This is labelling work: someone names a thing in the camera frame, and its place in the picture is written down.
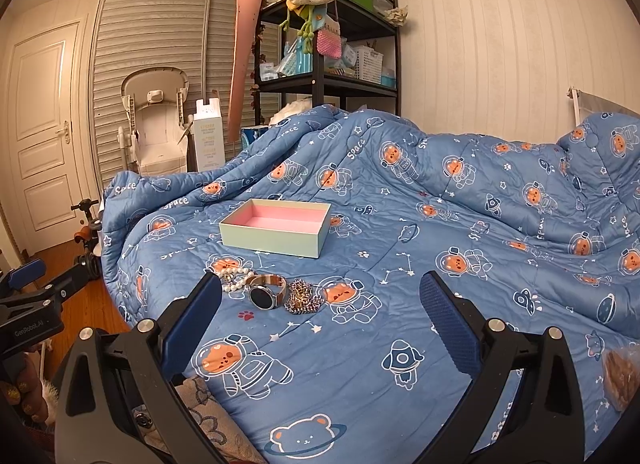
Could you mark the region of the watch with beige strap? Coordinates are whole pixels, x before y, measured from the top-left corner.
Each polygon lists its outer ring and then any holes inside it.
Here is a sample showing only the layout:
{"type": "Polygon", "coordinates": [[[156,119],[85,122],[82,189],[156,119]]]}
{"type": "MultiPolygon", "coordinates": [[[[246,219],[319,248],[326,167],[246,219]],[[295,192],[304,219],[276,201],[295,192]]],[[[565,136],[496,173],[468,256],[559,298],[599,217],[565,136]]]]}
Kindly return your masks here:
{"type": "Polygon", "coordinates": [[[283,305],[288,282],[277,274],[256,274],[247,281],[250,302],[259,310],[272,310],[283,305]]]}

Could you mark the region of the pink lined jewelry box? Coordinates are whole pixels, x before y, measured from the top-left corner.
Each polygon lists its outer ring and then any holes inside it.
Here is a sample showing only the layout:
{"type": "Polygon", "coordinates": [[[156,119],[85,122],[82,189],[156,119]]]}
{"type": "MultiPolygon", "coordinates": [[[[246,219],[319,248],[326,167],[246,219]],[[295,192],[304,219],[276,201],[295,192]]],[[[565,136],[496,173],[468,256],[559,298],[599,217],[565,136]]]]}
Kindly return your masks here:
{"type": "Polygon", "coordinates": [[[318,259],[331,205],[251,198],[219,222],[227,247],[318,259]]]}

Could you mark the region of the children's scooter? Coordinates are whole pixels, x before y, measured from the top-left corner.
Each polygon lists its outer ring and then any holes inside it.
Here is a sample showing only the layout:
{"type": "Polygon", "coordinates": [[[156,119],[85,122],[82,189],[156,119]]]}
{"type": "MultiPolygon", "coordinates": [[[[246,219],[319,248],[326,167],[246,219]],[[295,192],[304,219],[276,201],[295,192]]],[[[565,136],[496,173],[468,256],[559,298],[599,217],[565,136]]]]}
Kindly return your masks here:
{"type": "Polygon", "coordinates": [[[86,217],[81,229],[74,234],[74,242],[84,247],[84,252],[76,256],[74,262],[86,266],[90,281],[100,280],[102,277],[100,255],[94,252],[96,247],[100,246],[99,231],[102,230],[101,217],[92,213],[92,207],[98,204],[97,199],[84,198],[78,204],[70,207],[71,211],[79,210],[86,217]]]}

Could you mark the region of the beige baby high chair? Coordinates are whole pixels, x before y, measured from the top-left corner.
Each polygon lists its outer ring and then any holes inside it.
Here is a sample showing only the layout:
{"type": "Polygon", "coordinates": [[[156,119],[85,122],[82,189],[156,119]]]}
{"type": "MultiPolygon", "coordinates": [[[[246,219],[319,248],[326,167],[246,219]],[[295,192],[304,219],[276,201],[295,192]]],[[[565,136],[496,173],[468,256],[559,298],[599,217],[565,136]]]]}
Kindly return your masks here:
{"type": "Polygon", "coordinates": [[[122,168],[146,177],[186,171],[188,95],[189,80],[179,68],[142,68],[124,79],[120,98],[126,124],[117,131],[122,168]]]}

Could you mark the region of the white panel door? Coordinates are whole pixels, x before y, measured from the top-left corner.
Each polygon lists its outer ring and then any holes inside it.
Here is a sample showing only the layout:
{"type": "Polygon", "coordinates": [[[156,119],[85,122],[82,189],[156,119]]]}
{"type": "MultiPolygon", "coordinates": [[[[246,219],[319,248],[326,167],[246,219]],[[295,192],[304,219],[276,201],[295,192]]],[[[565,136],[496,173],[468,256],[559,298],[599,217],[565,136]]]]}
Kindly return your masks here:
{"type": "Polygon", "coordinates": [[[1,130],[10,184],[6,213],[20,250],[69,241],[91,196],[82,112],[86,65],[80,18],[14,34],[1,63],[1,130]]]}

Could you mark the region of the blue space bear quilt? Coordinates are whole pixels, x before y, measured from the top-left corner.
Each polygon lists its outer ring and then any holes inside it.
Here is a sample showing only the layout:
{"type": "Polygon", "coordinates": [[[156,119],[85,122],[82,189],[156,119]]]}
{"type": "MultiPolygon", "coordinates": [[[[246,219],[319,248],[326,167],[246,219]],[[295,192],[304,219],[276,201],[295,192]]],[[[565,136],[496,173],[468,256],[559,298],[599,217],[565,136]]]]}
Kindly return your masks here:
{"type": "Polygon", "coordinates": [[[639,340],[637,118],[529,144],[319,106],[212,171],[120,172],[103,202],[103,279],[127,323],[228,276],[184,372],[270,463],[409,463],[428,445],[468,384],[421,305],[430,271],[510,328],[562,329],[587,453],[618,421],[603,359],[639,340]],[[224,246],[219,222],[251,198],[330,204],[320,257],[224,246]],[[256,274],[285,278],[281,307],[250,302],[256,274]]]}

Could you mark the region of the tall white carton box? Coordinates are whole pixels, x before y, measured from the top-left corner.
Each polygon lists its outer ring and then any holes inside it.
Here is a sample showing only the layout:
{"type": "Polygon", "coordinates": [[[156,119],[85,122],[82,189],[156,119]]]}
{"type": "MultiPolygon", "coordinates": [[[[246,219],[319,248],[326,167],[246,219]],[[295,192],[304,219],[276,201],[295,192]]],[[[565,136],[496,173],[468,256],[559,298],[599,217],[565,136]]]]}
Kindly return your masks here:
{"type": "Polygon", "coordinates": [[[196,101],[192,130],[198,171],[221,167],[226,162],[226,152],[219,98],[196,101]]]}

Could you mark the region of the blue tissue box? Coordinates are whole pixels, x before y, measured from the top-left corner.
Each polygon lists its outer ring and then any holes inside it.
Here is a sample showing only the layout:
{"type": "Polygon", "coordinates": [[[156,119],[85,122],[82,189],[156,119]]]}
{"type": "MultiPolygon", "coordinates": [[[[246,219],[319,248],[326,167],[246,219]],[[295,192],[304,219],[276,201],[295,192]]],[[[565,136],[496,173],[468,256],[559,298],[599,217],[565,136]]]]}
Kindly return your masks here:
{"type": "Polygon", "coordinates": [[[268,126],[250,126],[243,127],[241,129],[241,145],[242,149],[246,150],[250,144],[253,144],[262,135],[269,130],[268,126]]]}

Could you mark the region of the louvered wardrobe doors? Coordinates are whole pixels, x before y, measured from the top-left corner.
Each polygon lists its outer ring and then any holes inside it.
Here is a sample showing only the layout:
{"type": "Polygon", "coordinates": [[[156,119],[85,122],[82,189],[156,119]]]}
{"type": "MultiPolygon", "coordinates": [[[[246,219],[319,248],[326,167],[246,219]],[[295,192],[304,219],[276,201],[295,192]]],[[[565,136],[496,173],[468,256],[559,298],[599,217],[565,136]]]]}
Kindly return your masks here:
{"type": "Polygon", "coordinates": [[[229,101],[235,0],[99,0],[93,26],[89,86],[96,177],[107,184],[122,170],[117,132],[128,128],[120,88],[145,67],[181,69],[190,88],[184,110],[218,91],[229,101]]]}

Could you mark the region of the pink long hanging case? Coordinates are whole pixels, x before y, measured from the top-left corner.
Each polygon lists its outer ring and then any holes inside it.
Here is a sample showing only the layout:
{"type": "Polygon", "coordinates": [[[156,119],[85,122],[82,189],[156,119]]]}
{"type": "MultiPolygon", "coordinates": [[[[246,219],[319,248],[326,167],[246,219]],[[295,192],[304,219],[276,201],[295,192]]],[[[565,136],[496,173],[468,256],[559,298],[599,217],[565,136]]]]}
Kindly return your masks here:
{"type": "Polygon", "coordinates": [[[235,0],[234,47],[228,106],[228,139],[239,141],[245,80],[262,0],[235,0]]]}

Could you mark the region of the small pink mesh pouch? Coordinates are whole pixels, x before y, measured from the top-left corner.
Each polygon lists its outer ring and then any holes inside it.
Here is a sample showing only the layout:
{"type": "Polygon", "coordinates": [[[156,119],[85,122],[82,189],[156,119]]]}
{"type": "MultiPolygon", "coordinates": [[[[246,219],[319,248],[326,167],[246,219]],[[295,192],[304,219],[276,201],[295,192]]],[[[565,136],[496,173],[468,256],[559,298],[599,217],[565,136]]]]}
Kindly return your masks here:
{"type": "Polygon", "coordinates": [[[317,31],[317,51],[331,60],[342,57],[342,39],[338,31],[331,28],[321,28],[317,31]]]}

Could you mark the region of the white storage basket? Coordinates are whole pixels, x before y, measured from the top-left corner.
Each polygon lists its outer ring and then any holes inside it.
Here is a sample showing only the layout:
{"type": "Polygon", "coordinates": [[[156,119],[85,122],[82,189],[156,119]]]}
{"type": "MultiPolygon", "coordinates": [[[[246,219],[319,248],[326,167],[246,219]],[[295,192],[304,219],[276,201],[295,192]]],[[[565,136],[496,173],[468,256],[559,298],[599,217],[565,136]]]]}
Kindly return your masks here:
{"type": "Polygon", "coordinates": [[[370,46],[355,46],[355,72],[359,80],[381,83],[384,55],[370,46]]]}

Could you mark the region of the black metal shelf rack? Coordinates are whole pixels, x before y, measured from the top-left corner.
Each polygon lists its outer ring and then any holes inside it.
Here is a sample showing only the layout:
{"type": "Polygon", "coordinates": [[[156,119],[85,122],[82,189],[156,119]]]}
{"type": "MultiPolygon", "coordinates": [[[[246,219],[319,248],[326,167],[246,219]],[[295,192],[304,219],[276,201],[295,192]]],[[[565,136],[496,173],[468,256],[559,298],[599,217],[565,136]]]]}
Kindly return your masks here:
{"type": "Polygon", "coordinates": [[[398,0],[262,0],[253,44],[255,123],[266,118],[262,96],[307,95],[312,105],[332,98],[398,112],[398,0]]]}

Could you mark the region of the white bed headboard rail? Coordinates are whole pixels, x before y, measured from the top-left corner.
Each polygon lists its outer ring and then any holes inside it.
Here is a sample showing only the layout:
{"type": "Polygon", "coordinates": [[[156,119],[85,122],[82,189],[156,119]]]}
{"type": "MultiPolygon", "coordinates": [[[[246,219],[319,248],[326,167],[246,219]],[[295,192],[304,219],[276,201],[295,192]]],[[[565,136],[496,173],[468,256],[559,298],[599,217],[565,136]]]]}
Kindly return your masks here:
{"type": "Polygon", "coordinates": [[[591,114],[602,114],[602,112],[618,112],[619,114],[639,117],[638,112],[622,104],[608,101],[606,98],[600,98],[600,96],[576,89],[574,86],[568,88],[567,98],[572,101],[575,126],[581,125],[591,114]]]}

